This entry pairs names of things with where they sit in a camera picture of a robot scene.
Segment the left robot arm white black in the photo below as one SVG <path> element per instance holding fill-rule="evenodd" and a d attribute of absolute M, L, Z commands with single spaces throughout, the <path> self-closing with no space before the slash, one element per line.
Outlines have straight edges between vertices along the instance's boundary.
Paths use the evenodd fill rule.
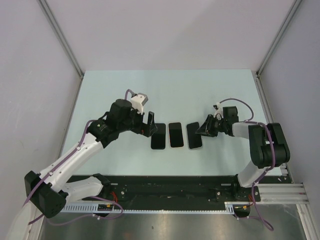
<path fill-rule="evenodd" d="M 69 183 L 70 177 L 91 157 L 118 139 L 123 132 L 131 131 L 151 137 L 158 128 L 154 113 L 148 113 L 143 122 L 144 105 L 148 97 L 142 93 L 130 100 L 117 99 L 110 110 L 96 120 L 89 120 L 77 144 L 54 163 L 39 173 L 30 171 L 24 177 L 27 202 L 48 219 L 56 216 L 68 202 L 97 197 L 105 200 L 111 193 L 111 182 L 97 173 L 85 180 Z"/>

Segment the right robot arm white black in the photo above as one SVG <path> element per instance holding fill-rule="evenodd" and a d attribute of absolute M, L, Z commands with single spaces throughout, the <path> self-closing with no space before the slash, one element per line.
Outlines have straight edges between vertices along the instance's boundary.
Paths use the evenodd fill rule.
<path fill-rule="evenodd" d="M 237 184 L 230 188 L 231 196 L 242 201 L 269 171 L 289 162 L 291 153 L 280 123 L 264 124 L 254 121 L 239 121 L 236 106 L 218 108 L 209 114 L 195 131 L 197 135 L 217 137 L 224 133 L 249 141 L 250 162 L 236 175 Z"/>

